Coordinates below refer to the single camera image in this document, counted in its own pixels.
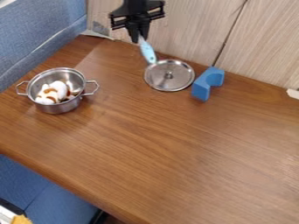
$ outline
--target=blue fabric seat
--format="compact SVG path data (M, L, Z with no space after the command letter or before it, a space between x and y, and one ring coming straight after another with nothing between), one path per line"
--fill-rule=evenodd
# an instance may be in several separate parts
M37 224L87 224L97 210L61 187L49 185L25 212Z
M25 210L35 224L88 224L99 211L5 156L0 156L0 198Z
M86 0L16 0L0 8L0 92L86 28Z

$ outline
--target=metal pot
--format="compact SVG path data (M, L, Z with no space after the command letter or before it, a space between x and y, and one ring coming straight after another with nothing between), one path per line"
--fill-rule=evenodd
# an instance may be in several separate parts
M56 103L53 105L44 105L35 102L38 92L44 84L50 84L54 81L61 80L70 81L73 84L75 92L78 93L72 100ZM25 83L28 83L26 93L20 93L18 87L22 86ZM95 85L95 89L92 93L85 93L85 88L87 84ZM58 67L44 71L43 73L36 75L30 81L22 81L20 84L16 86L16 90L18 95L28 96L29 99L32 100L35 103L36 107L41 111L47 114L57 115L78 108L82 100L82 96L94 95L94 93L99 89L99 87L100 86L97 81L87 80L81 72L75 69L67 67Z

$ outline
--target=blue foam block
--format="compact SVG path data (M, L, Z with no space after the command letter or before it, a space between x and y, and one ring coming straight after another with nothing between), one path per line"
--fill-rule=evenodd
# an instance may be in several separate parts
M211 87L221 87L225 79L225 71L211 66L200 75L192 85L192 95L206 102L210 98Z

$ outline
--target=pot handle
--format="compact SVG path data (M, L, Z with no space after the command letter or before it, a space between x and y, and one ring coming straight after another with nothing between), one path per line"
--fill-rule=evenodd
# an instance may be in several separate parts
M99 90L100 85L96 80L88 80L87 84L94 84L95 85L95 89L92 93L87 93L87 94L82 94L82 96L87 96L87 95L94 95L96 93L96 91Z
M20 86L22 86L24 83L29 83L29 81L28 81L28 80L24 80L24 81L22 81L21 83L17 84L17 86L16 86L17 95L28 96L28 94L20 93L20 92L18 91L18 88L19 88Z

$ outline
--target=table surface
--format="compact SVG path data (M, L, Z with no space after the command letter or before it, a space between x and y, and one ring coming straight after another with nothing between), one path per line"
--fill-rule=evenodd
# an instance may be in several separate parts
M227 73L206 103L158 92L136 46L83 36L23 80L53 67L100 92L47 115L12 86L0 95L4 155L127 223L299 222L299 101L284 89Z

